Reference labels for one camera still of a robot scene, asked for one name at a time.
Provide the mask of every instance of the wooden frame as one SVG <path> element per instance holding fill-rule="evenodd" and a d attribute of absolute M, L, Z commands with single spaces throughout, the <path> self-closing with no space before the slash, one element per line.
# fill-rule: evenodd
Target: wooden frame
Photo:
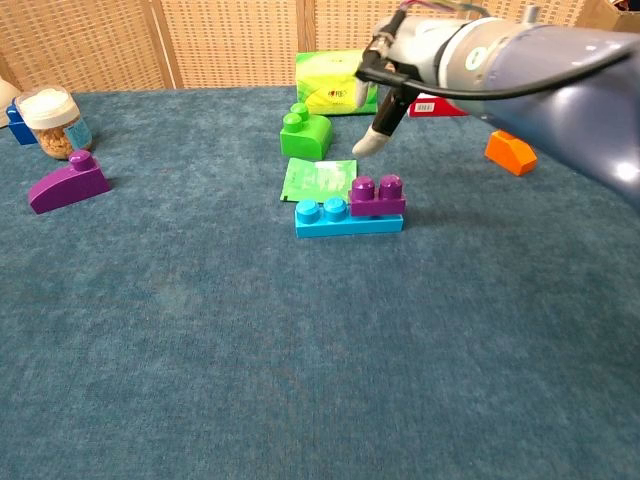
<path fill-rule="evenodd" d="M 316 49 L 316 2 L 296 0 L 298 25 L 298 50 L 312 52 Z"/>
<path fill-rule="evenodd" d="M 183 88 L 182 76 L 178 68 L 178 60 L 171 42 L 167 19 L 160 0 L 140 0 L 144 11 L 145 21 L 151 35 L 153 49 L 160 63 L 162 79 L 167 88 Z"/>

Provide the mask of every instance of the jar lid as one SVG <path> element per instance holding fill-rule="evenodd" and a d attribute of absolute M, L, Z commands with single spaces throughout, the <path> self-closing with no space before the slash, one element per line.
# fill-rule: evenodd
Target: jar lid
<path fill-rule="evenodd" d="M 16 108 L 27 127 L 35 130 L 58 127 L 80 115 L 69 92 L 58 86 L 24 93 L 16 98 Z"/>

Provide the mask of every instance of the blue object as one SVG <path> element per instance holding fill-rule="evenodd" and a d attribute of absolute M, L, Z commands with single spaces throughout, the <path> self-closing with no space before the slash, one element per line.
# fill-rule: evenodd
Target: blue object
<path fill-rule="evenodd" d="M 567 35 L 564 27 L 540 24 L 521 32 L 500 51 L 491 67 L 500 73 L 487 75 L 483 87 L 501 90 L 551 78 L 637 41 L 635 33 L 575 29 Z M 562 45 L 562 55 L 540 55 L 556 45 Z M 541 92 L 486 102 L 481 115 L 492 126 L 610 188 L 640 213 L 640 117 L 635 80 L 640 76 L 639 51 L 552 95 Z"/>
<path fill-rule="evenodd" d="M 11 102 L 11 105 L 7 107 L 7 117 L 9 117 L 9 130 L 13 133 L 13 136 L 16 137 L 16 140 L 20 143 L 20 145 L 31 145 L 33 143 L 38 143 L 36 137 L 33 136 L 31 129 L 27 127 L 27 125 L 22 120 L 22 116 L 18 112 L 15 104 L 15 98 Z"/>
<path fill-rule="evenodd" d="M 91 143 L 91 130 L 87 127 L 83 118 L 78 119 L 73 125 L 64 129 L 64 133 L 71 142 L 74 150 L 81 150 Z"/>
<path fill-rule="evenodd" d="M 296 205 L 295 225 L 298 238 L 332 237 L 365 233 L 393 233 L 402 230 L 402 215 L 352 217 L 347 203 L 333 197 L 321 207 L 314 200 Z"/>

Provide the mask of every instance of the green sachet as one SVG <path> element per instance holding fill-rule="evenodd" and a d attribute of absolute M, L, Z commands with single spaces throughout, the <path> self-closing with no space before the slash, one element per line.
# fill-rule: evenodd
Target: green sachet
<path fill-rule="evenodd" d="M 311 162 L 290 158 L 280 200 L 324 203 L 331 197 L 341 197 L 348 203 L 351 182 L 356 175 L 356 160 Z"/>

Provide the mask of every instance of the blue toy block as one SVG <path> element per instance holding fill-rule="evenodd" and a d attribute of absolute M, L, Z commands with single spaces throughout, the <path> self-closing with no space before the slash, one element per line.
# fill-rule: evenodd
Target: blue toy block
<path fill-rule="evenodd" d="M 402 215 L 352 217 L 349 206 L 340 197 L 328 199 L 324 207 L 314 200 L 298 202 L 294 220 L 298 238 L 395 233 L 402 230 L 404 223 Z"/>
<path fill-rule="evenodd" d="M 31 129 L 27 127 L 27 125 L 22 121 L 22 116 L 18 112 L 15 104 L 16 99 L 14 98 L 11 102 L 11 105 L 7 107 L 7 117 L 9 117 L 9 130 L 13 133 L 13 136 L 16 137 L 18 143 L 20 145 L 31 145 L 33 143 L 38 143 L 36 137 L 33 136 Z"/>

